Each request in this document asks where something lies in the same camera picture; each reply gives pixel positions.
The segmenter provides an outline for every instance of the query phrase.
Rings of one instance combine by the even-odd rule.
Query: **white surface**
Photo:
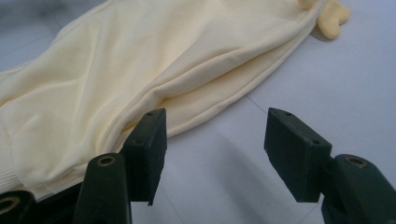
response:
[[[103,1],[0,0],[0,70],[44,51]],[[268,107],[288,110],[333,145],[373,162],[396,187],[396,1],[342,1],[334,41],[313,33],[258,88],[209,122],[169,139],[154,205],[134,223],[323,223],[296,203],[262,148]]]

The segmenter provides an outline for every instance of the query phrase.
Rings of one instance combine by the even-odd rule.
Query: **ribbed hem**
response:
[[[11,144],[7,130],[0,120],[0,192],[13,189],[21,184],[14,171]]]

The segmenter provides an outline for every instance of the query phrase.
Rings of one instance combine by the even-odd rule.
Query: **garment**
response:
[[[169,136],[214,117],[285,61],[326,2],[110,0],[90,10],[38,58],[0,73],[0,191],[40,197],[76,184],[154,108],[166,108]]]

